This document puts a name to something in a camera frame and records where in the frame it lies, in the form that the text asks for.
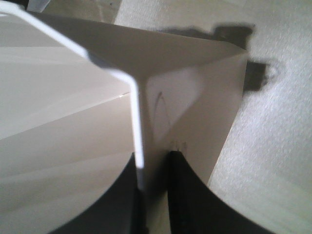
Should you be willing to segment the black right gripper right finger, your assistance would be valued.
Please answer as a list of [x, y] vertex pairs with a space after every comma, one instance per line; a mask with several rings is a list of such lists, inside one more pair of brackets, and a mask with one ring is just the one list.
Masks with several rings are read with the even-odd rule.
[[184, 155], [168, 155], [168, 205], [173, 234], [268, 234], [219, 199], [193, 171]]

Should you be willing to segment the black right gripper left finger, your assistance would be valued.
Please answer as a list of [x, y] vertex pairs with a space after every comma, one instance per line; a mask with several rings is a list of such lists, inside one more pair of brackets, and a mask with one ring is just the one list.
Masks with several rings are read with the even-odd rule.
[[135, 154], [113, 185], [92, 206], [52, 234], [147, 234], [142, 192], [137, 187]]

